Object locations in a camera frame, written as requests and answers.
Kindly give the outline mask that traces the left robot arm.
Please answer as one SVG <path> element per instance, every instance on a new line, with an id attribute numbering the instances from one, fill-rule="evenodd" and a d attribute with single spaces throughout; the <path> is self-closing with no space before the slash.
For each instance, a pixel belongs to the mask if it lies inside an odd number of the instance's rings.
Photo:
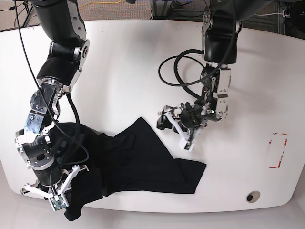
<path id="1" fill-rule="evenodd" d="M 196 98 L 194 104 L 165 106 L 159 113 L 157 128 L 173 129 L 180 136 L 179 147 L 191 151 L 197 136 L 208 121 L 218 122 L 228 113 L 230 64 L 237 60 L 237 40 L 243 21 L 268 5 L 268 0 L 213 0 L 203 12 L 202 49 L 189 49 L 174 56 L 173 70 L 177 83 L 163 80 L 172 87 L 181 87 Z M 199 54 L 206 61 L 200 78 L 185 83 L 178 73 L 178 63 L 190 54 Z"/>

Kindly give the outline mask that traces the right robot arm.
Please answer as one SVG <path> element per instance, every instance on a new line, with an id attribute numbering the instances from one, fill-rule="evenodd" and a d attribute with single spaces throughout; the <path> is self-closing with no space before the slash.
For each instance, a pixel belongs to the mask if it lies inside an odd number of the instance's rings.
<path id="1" fill-rule="evenodd" d="M 48 200 L 59 200 L 70 191 L 71 181 L 83 163 L 83 160 L 58 161 L 64 142 L 70 150 L 83 149 L 80 123 L 76 123 L 73 134 L 59 126 L 59 100 L 70 96 L 82 72 L 90 42 L 77 1 L 33 0 L 31 4 L 51 43 L 46 62 L 33 76 L 37 91 L 31 97 L 31 110 L 24 128 L 16 134 L 15 143 L 38 179 L 36 185 L 26 184 L 24 190 Z"/>

